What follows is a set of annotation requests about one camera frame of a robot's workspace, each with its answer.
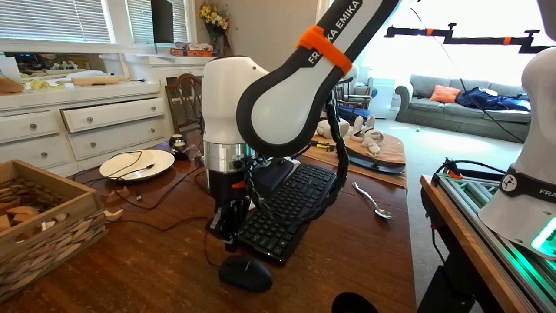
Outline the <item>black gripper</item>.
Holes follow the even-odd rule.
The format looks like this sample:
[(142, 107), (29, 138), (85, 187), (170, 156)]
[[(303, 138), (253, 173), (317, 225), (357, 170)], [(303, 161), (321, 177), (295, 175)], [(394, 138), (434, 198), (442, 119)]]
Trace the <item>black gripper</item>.
[(206, 222), (206, 231), (224, 243), (236, 243), (237, 231), (246, 218), (251, 201), (248, 196), (222, 198), (215, 196), (215, 210)]

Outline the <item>white robot base right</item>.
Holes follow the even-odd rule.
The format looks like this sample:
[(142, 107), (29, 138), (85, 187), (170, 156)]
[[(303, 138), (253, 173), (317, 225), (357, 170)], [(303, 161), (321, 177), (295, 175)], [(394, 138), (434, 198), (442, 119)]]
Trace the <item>white robot base right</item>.
[(556, 257), (556, 48), (538, 51), (521, 83), (529, 97), (531, 121), (517, 159), (498, 191), (479, 210), (493, 232), (542, 255)]

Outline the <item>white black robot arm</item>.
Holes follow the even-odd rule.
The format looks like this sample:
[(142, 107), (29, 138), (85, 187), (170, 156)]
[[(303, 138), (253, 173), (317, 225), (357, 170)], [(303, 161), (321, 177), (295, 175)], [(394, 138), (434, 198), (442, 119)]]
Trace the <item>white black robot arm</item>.
[(208, 229), (234, 243), (253, 199), (255, 159), (307, 147), (331, 88), (399, 0), (335, 0), (291, 55), (267, 71), (250, 57), (208, 62), (201, 78), (203, 161), (215, 215)]

